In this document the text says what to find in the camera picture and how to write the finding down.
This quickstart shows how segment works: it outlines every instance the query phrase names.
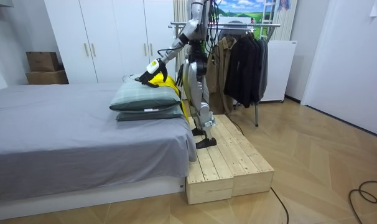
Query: landscape picture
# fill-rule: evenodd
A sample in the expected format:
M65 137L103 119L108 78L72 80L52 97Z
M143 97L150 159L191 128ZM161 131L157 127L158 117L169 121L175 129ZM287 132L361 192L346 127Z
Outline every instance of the landscape picture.
M219 16L223 17L249 17L260 23L263 15L265 0L221 0L219 4ZM265 19L270 18L271 6L266 7ZM259 37L260 28L254 32Z

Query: green pillow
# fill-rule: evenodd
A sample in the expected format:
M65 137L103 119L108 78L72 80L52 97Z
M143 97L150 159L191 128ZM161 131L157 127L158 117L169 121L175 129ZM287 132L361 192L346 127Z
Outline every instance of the green pillow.
M171 87L152 88L140 82L131 81L119 88L109 108L115 111L126 111L179 104L180 98Z
M137 121L145 119L171 119L183 116L180 105L161 106L157 109L122 111L116 117L117 121Z

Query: wooden platform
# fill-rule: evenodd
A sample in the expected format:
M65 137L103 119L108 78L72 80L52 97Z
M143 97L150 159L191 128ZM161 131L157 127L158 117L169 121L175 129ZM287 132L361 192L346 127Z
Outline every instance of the wooden platform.
M188 204L270 190L274 169L225 115L215 115L217 146L197 149L186 178ZM190 126L194 128L192 118ZM199 142L201 136L195 136Z

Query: brown box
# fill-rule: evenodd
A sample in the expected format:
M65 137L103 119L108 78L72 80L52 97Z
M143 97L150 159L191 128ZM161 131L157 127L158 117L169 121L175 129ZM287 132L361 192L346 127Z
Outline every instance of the brown box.
M28 84L30 85L68 84L65 70L57 72L29 72L26 75Z
M26 52L32 72L55 72L59 69L55 52Z

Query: white cabinet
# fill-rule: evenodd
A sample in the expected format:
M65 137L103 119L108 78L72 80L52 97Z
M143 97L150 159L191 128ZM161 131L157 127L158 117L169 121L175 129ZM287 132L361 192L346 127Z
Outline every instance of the white cabinet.
M58 49L70 83L96 83L85 23L78 0L46 0Z
M143 1L114 0L113 4L123 75L143 73L150 62Z
M45 0L70 83L122 82L173 42L173 0ZM167 64L175 77L175 60Z
M173 29L168 28L174 20L174 5L168 0L144 0L150 61L159 58L157 51L168 49L173 40ZM175 78L175 60L167 64L168 74Z
M268 44L268 85L262 101L284 100L296 41L271 40Z
M79 2L98 82L122 82L123 67L112 0Z

